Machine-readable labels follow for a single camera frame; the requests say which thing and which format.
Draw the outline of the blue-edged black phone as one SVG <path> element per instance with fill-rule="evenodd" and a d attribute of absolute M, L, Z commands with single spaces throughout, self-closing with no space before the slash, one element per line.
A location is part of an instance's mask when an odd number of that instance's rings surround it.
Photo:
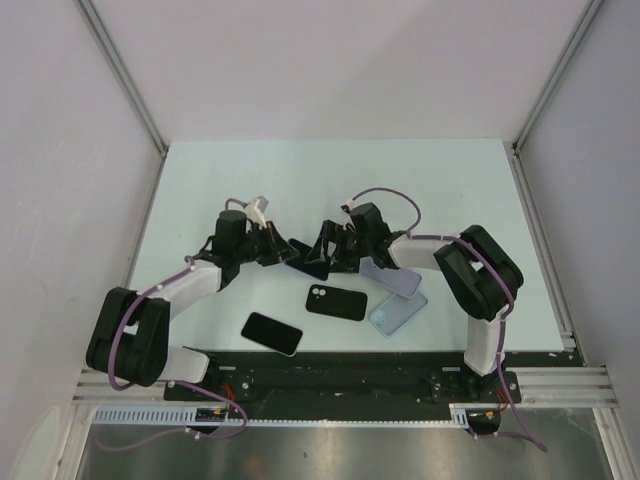
<path fill-rule="evenodd" d="M 299 272 L 307 274 L 313 278 L 318 280 L 326 281 L 329 277 L 330 273 L 330 263 L 326 264 L 306 264 L 304 262 L 305 256 L 309 252 L 312 246 L 305 244 L 304 242 L 298 240 L 301 243 L 300 250 L 302 252 L 302 258 L 298 263 L 293 265 L 287 265 Z"/>

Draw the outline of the black phone case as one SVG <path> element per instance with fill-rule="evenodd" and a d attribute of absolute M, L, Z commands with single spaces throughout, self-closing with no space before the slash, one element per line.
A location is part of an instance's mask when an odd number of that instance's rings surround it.
<path fill-rule="evenodd" d="M 308 312 L 360 322 L 364 319 L 368 297 L 364 292 L 328 285 L 310 286 L 305 308 Z"/>

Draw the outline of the purple phone case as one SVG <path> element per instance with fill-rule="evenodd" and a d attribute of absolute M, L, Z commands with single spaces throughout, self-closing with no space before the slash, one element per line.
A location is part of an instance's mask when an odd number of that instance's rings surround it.
<path fill-rule="evenodd" d="M 407 269 L 379 268 L 371 259 L 360 267 L 360 275 L 405 299 L 413 298 L 422 283 L 422 276 Z"/>

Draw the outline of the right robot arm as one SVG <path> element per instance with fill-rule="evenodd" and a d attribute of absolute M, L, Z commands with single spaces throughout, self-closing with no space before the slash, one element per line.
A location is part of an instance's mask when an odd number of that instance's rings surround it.
<path fill-rule="evenodd" d="M 519 267 L 480 225 L 451 235 L 414 234 L 391 230 L 371 202 L 343 210 L 347 222 L 324 221 L 314 245 L 300 254 L 302 264 L 351 273 L 369 258 L 381 269 L 441 272 L 469 317 L 462 391 L 473 401 L 486 400 L 497 389 L 506 319 L 524 284 Z"/>

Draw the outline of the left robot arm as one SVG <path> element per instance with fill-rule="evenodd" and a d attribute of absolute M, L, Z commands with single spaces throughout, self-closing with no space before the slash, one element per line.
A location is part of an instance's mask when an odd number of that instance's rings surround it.
<path fill-rule="evenodd" d="M 185 258 L 185 267 L 144 291 L 115 287 L 105 296 L 87 352 L 86 363 L 123 391 L 157 381 L 186 382 L 197 398 L 214 397 L 221 376 L 209 357 L 185 347 L 171 347 L 171 321 L 201 299 L 227 287 L 242 265 L 263 267 L 299 257 L 273 222 L 259 224 L 239 210 L 222 212 L 203 247 Z"/>

